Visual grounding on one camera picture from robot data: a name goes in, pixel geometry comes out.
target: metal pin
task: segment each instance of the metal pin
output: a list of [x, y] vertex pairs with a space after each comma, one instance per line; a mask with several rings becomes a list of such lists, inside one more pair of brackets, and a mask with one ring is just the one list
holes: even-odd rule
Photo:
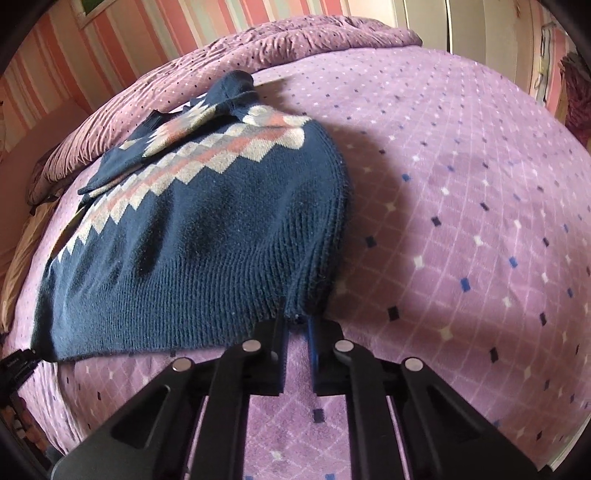
[[418, 358], [407, 358], [404, 361], [404, 366], [411, 372], [420, 372], [425, 364]]
[[355, 345], [350, 340], [339, 340], [335, 343], [335, 348], [338, 352], [350, 352]]
[[193, 366], [193, 361], [190, 358], [177, 358], [173, 363], [173, 370], [175, 372], [186, 372]]
[[250, 339], [242, 344], [242, 350], [249, 353], [258, 352], [261, 349], [261, 346], [262, 345], [258, 340]]

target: mattress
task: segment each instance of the mattress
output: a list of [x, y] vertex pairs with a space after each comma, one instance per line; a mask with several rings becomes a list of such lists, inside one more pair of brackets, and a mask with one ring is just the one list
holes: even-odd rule
[[[547, 463], [587, 417], [588, 153], [501, 75], [441, 51], [323, 53], [254, 78], [264, 102], [322, 122], [348, 165], [353, 213], [326, 316], [377, 357], [424, 359]], [[46, 260], [97, 167], [48, 226], [5, 354], [29, 345]], [[41, 364], [21, 396], [66, 452], [171, 359], [220, 352]], [[350, 478], [344, 399], [312, 394], [298, 333], [288, 356], [285, 394], [251, 399], [245, 474]]]

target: polka dot blanket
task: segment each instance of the polka dot blanket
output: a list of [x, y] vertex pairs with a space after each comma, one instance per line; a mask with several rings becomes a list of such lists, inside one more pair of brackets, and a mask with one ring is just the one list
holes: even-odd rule
[[[419, 47], [323, 53], [255, 75], [264, 102], [329, 130], [355, 194], [327, 317], [377, 357], [423, 358], [538, 466], [587, 416], [590, 158], [533, 99], [470, 60]], [[17, 304], [26, 348], [63, 197]], [[70, 450], [171, 359], [219, 349], [42, 364], [21, 391]], [[316, 398], [291, 335], [285, 394], [251, 400], [252, 480], [348, 479], [343, 398]]]

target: patterned bed sheet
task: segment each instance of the patterned bed sheet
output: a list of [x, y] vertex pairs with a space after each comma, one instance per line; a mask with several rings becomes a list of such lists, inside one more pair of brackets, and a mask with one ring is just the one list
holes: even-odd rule
[[[349, 167], [353, 214], [327, 317], [378, 357], [423, 358], [537, 465], [548, 462], [590, 398], [588, 153], [510, 81], [444, 52], [325, 53], [254, 78], [264, 102], [321, 121]], [[28, 346], [46, 259], [97, 167], [61, 200], [5, 353]], [[219, 354], [42, 364], [21, 395], [68, 451], [173, 357]], [[311, 393], [295, 333], [288, 364], [282, 397], [251, 400], [246, 475], [350, 478], [344, 399]]]

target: sweater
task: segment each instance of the sweater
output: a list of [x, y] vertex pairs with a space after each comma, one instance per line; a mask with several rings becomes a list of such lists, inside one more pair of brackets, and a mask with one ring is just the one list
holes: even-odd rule
[[263, 105], [245, 72], [152, 112], [79, 194], [35, 310], [46, 361], [231, 345], [279, 308], [322, 313], [345, 165], [318, 122]]

